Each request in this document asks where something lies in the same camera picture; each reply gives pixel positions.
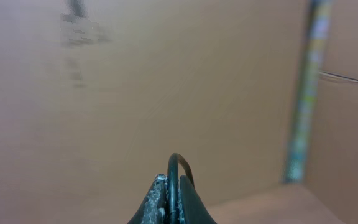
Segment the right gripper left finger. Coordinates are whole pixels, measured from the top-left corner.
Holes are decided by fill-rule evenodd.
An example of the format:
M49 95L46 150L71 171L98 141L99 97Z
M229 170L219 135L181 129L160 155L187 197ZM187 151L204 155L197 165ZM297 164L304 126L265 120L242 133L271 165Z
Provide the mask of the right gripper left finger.
M158 174L128 224L164 224L166 218L167 177Z

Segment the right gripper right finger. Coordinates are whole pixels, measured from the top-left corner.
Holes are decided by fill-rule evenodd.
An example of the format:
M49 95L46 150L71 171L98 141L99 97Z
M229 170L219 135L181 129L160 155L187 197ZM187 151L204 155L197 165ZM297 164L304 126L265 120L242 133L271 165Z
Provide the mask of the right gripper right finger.
M180 224L216 224L185 175L180 177L178 209Z

